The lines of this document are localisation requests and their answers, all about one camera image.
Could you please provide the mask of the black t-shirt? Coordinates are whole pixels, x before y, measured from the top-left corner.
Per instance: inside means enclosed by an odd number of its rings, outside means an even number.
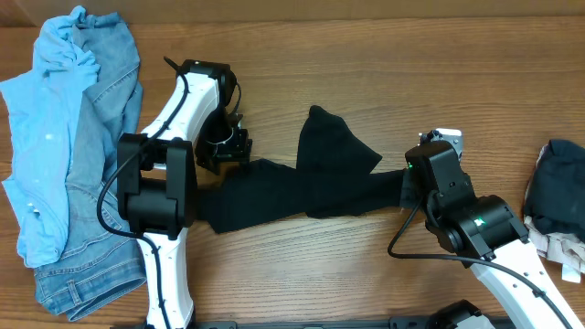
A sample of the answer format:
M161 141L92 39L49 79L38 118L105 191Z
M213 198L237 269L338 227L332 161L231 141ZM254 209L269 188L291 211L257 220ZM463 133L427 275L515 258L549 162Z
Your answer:
M375 173L381 159L341 117L314 105L300 133L295 167L260 159L231 170L220 186L201 191L197 219L220 234L301 213L322 219L414 207L409 174Z

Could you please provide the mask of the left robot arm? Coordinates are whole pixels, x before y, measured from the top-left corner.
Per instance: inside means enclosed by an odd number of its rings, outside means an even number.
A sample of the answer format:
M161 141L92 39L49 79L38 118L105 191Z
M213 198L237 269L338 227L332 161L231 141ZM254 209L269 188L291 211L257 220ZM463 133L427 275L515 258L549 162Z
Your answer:
M118 212L138 238L147 288L147 328L192 328L186 236L196 218L197 174L223 163L246 164L252 141L227 109L241 89L230 65L173 63L175 90L155 120L118 142Z

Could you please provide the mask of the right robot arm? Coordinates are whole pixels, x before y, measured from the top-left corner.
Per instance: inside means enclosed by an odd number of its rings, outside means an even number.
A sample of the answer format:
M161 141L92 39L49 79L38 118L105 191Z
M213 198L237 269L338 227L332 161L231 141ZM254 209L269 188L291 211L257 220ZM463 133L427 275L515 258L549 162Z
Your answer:
M446 141L405 154L426 228L502 305L517 328L580 328L548 276L528 230L499 196L477 196Z

